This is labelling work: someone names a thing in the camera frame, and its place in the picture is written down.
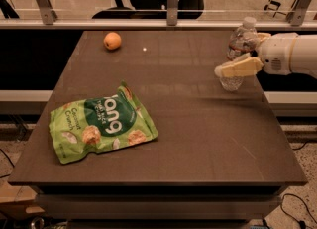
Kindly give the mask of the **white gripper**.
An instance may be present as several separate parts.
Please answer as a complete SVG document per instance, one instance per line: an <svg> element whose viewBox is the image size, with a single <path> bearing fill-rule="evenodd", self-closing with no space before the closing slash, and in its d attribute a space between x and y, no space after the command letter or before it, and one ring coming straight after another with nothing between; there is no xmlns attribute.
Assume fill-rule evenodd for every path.
<svg viewBox="0 0 317 229"><path fill-rule="evenodd" d="M289 75L290 57L296 38L296 33L257 33L261 42L257 48L257 57L249 53L218 65L214 72L217 77L254 76L260 70L268 74Z"/></svg>

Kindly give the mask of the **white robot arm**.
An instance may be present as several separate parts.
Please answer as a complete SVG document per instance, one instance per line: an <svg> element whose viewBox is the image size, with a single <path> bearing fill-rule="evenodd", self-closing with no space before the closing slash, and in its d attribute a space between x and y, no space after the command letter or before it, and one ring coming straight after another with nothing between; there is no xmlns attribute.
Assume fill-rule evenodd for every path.
<svg viewBox="0 0 317 229"><path fill-rule="evenodd" d="M254 76L260 70L268 74L301 73L317 78L317 35L297 33L264 34L256 47L257 55L246 53L218 65L218 77Z"/></svg>

